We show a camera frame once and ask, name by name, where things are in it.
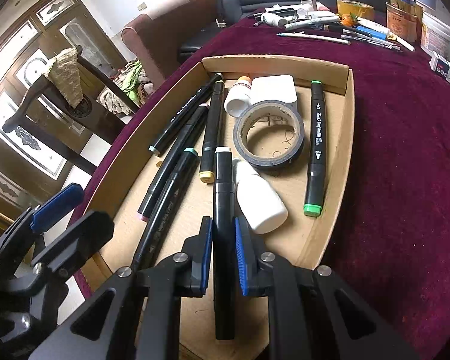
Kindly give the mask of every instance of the metal bolt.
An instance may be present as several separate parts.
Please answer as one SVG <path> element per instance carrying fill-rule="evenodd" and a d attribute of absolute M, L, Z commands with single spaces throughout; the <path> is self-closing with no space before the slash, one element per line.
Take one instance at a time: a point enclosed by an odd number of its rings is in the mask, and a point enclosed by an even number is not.
<path fill-rule="evenodd" d="M 330 276 L 332 269 L 328 265 L 321 265 L 317 268 L 317 272 L 320 276 Z"/>
<path fill-rule="evenodd" d="M 37 264 L 35 264 L 32 272 L 35 276 L 37 276 L 43 269 L 44 265 L 41 262 L 38 262 Z"/>
<path fill-rule="evenodd" d="M 58 270 L 58 276 L 61 278 L 66 278 L 68 276 L 68 271 L 65 268 L 60 268 Z"/>
<path fill-rule="evenodd" d="M 178 253 L 175 253 L 173 255 L 173 261 L 175 261 L 176 263 L 183 263 L 184 261 L 188 260 L 188 254 L 180 251 Z"/>
<path fill-rule="evenodd" d="M 271 251 L 265 251 L 260 255 L 262 261 L 271 263 L 275 259 L 275 255 Z"/>
<path fill-rule="evenodd" d="M 121 268 L 118 268 L 116 274 L 119 276 L 119 278 L 127 278 L 132 274 L 132 269 L 129 266 L 123 266 Z"/>
<path fill-rule="evenodd" d="M 25 329 L 30 327 L 30 317 L 26 314 L 22 315 L 22 325 Z"/>

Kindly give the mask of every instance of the black tape roll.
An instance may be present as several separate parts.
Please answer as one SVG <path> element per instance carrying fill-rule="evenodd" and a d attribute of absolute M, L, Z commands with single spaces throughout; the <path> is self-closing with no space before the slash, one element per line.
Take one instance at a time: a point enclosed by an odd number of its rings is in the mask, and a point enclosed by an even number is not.
<path fill-rule="evenodd" d="M 286 120 L 294 130 L 294 138 L 288 150 L 280 156 L 258 157 L 247 148 L 247 134 L 258 120 L 269 116 L 277 116 Z M 252 105 L 238 118 L 233 128 L 233 143 L 238 153 L 252 166 L 263 170 L 279 169 L 293 162 L 302 151 L 304 137 L 303 119 L 298 111 L 287 103 L 276 100 L 267 100 Z"/>

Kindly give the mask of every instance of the brown sofa armrest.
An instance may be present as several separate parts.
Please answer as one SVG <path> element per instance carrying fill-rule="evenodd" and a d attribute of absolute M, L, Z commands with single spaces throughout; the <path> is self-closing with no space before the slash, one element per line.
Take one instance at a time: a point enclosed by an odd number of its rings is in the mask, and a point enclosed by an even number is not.
<path fill-rule="evenodd" d="M 122 41 L 158 88 L 179 66 L 180 45 L 214 21 L 217 0 L 168 0 L 122 30 Z"/>

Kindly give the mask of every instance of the roll of tape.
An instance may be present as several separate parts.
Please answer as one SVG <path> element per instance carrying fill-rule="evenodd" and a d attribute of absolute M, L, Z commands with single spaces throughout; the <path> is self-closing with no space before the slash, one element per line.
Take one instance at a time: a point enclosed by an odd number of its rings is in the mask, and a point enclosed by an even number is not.
<path fill-rule="evenodd" d="M 293 128 L 294 137 L 290 141 L 290 147 L 279 156 L 258 157 L 247 148 L 247 135 L 258 120 L 269 116 L 277 116 L 285 120 Z M 304 137 L 303 119 L 298 111 L 276 100 L 262 101 L 252 105 L 237 119 L 233 128 L 233 143 L 236 150 L 245 161 L 258 169 L 279 169 L 294 161 L 302 151 Z"/>
<path fill-rule="evenodd" d="M 375 12 L 371 5 L 359 3 L 358 1 L 337 0 L 338 14 L 345 15 L 353 13 L 364 19 L 373 20 Z"/>

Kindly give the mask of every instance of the blue package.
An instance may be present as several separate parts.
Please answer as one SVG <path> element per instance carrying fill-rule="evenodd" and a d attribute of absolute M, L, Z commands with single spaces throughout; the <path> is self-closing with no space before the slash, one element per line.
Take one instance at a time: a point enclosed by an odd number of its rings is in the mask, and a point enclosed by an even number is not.
<path fill-rule="evenodd" d="M 371 28 L 358 26 L 356 29 L 368 32 L 368 33 L 372 34 L 374 38 L 379 38 L 379 39 L 382 39 L 382 40 L 386 40 L 387 39 L 387 36 L 385 34 L 383 34 L 381 32 L 378 32 L 378 31 L 375 31 L 375 30 L 372 30 Z"/>

